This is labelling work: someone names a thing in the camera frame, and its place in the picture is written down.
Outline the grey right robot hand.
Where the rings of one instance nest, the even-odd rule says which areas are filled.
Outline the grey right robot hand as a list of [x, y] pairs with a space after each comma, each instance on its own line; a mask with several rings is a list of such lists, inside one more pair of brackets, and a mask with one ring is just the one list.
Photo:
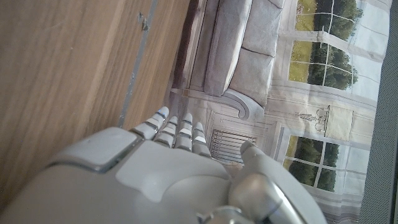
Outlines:
[[2, 223], [325, 223], [313, 197], [254, 143], [242, 163], [211, 156], [203, 126], [162, 107], [53, 156]]

